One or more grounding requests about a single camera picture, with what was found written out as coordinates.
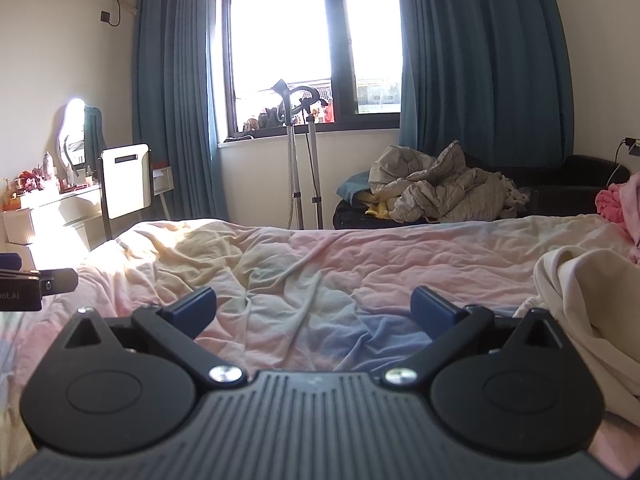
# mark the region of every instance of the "vanity table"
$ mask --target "vanity table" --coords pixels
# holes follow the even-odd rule
[[[76,268],[104,242],[100,215],[100,186],[5,211],[6,250],[20,254],[23,270]]]

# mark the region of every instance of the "pink bedsheet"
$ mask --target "pink bedsheet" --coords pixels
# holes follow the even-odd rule
[[[47,300],[39,313],[0,317],[0,472],[33,453],[19,394],[80,306],[127,316],[210,285],[218,313],[198,341],[250,373],[375,369],[428,343],[408,313],[416,286],[459,305],[518,306],[535,294],[538,258],[564,245],[626,255],[631,242],[595,215],[341,232],[207,220],[139,224],[90,254],[75,292]],[[624,474],[640,461],[638,443],[637,430],[606,420],[593,450]]]

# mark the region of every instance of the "garment steamer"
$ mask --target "garment steamer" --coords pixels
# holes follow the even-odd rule
[[[311,105],[319,102],[322,106],[327,106],[327,102],[320,97],[320,92],[311,86],[296,86],[289,89],[282,79],[273,86],[273,91],[282,97],[282,102],[278,107],[278,118],[284,121],[287,127],[287,155],[289,159],[289,219],[287,221],[287,229],[291,228],[293,209],[295,205],[296,219],[298,229],[304,229],[304,221],[302,218],[302,194],[300,193],[300,175],[298,173],[298,158],[296,155],[295,130],[293,127],[293,117],[302,110],[306,111],[308,123],[308,134],[306,145],[309,150],[309,159],[311,164],[311,178],[314,183],[314,191],[316,195],[312,198],[312,202],[316,204],[316,216],[318,229],[322,229],[322,196],[320,195],[320,173],[318,165],[318,147],[316,145],[316,118],[311,113]],[[306,91],[309,97],[300,99],[300,104],[291,108],[291,95]]]

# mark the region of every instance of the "black sofa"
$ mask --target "black sofa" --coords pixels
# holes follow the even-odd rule
[[[470,168],[499,171],[520,189],[530,189],[530,200],[519,216],[574,216],[595,213],[595,197],[605,189],[609,177],[621,184],[629,180],[627,168],[594,156],[571,155],[560,168],[493,168],[466,156]],[[384,229],[401,225],[426,224],[421,219],[411,224],[365,215],[366,206],[351,206],[342,200],[334,213],[335,229]]]

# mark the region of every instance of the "white blanket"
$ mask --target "white blanket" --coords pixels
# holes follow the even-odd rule
[[[534,268],[538,296],[517,310],[549,310],[604,394],[607,410],[640,426],[640,270],[610,250],[564,247]]]
[[[389,146],[369,171],[371,192],[386,202],[396,222],[418,218],[438,222],[491,221],[527,198],[500,173],[468,168],[457,140],[434,158],[402,146]]]

